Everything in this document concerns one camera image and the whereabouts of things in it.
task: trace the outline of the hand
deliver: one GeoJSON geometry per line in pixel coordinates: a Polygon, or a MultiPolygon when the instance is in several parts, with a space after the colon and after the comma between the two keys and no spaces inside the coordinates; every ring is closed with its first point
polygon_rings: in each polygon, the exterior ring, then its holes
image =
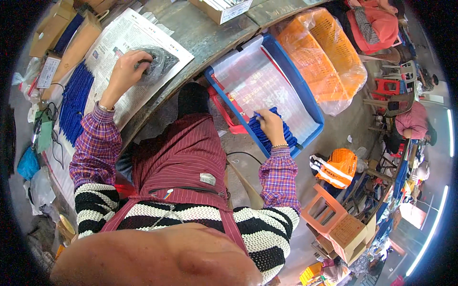
{"type": "Polygon", "coordinates": [[[353,7],[361,7],[361,3],[358,0],[348,0],[348,3],[353,7]]]}
{"type": "Polygon", "coordinates": [[[137,50],[128,51],[116,61],[100,105],[113,109],[121,96],[140,80],[142,73],[149,67],[148,62],[143,62],[135,69],[135,64],[142,59],[152,61],[153,57],[145,51],[137,50]]]}
{"type": "Polygon", "coordinates": [[[257,112],[263,117],[259,118],[261,130],[264,131],[272,145],[286,144],[283,134],[283,120],[278,115],[268,111],[267,109],[261,109],[257,112]]]}

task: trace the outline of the label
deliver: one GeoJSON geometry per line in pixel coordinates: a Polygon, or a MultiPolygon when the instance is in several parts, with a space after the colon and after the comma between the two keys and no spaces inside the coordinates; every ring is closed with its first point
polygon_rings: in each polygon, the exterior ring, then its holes
{"type": "Polygon", "coordinates": [[[40,78],[38,79],[37,88],[49,88],[56,73],[57,66],[60,59],[48,57],[44,63],[43,70],[41,71],[40,78]]]}
{"type": "Polygon", "coordinates": [[[201,182],[214,186],[216,184],[216,178],[209,173],[201,173],[201,182]]]}
{"type": "Polygon", "coordinates": [[[224,10],[223,13],[221,14],[220,24],[223,24],[224,22],[227,22],[230,19],[235,18],[240,14],[247,12],[252,2],[253,0],[248,0],[234,7],[224,10]]]}

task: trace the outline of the silver bangle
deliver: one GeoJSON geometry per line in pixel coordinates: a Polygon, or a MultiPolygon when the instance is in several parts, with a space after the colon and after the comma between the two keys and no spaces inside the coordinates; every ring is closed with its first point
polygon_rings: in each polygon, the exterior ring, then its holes
{"type": "Polygon", "coordinates": [[[105,106],[101,105],[100,101],[97,101],[97,106],[98,106],[98,108],[100,108],[103,111],[115,112],[115,107],[114,106],[113,106],[113,109],[110,110],[110,109],[106,108],[105,106]]]}
{"type": "Polygon", "coordinates": [[[272,146],[272,148],[275,148],[275,147],[288,147],[288,144],[280,144],[280,145],[272,146]]]}

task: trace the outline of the newspaper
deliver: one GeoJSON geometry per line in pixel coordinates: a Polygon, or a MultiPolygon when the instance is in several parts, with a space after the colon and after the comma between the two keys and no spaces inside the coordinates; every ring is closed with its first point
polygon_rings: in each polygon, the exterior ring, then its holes
{"type": "Polygon", "coordinates": [[[142,45],[162,47],[180,61],[155,85],[133,86],[120,98],[115,105],[114,114],[114,122],[119,130],[124,128],[159,88],[194,58],[160,28],[128,8],[102,31],[85,56],[86,66],[94,75],[94,83],[87,98],[84,114],[91,112],[95,103],[102,97],[117,59],[129,49],[142,45]]]}

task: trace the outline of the wooden table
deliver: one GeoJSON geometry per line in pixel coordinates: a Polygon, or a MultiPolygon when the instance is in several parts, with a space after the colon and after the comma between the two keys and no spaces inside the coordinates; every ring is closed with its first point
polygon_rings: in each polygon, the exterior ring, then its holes
{"type": "Polygon", "coordinates": [[[152,12],[159,23],[175,31],[171,37],[195,58],[130,119],[121,131],[124,147],[135,138],[150,116],[185,83],[259,30],[258,25],[246,15],[218,25],[188,1],[172,4],[170,0],[150,0],[144,9],[152,12]]]}
{"type": "Polygon", "coordinates": [[[195,58],[130,119],[121,131],[124,148],[162,104],[222,55],[265,28],[328,1],[308,5],[303,0],[253,0],[245,14],[218,25],[188,1],[149,0],[142,12],[152,12],[159,23],[174,31],[171,37],[195,58]]]}
{"type": "Polygon", "coordinates": [[[322,0],[316,4],[309,5],[303,0],[253,0],[251,8],[246,12],[246,15],[262,31],[294,14],[328,1],[330,0],[322,0]]]}

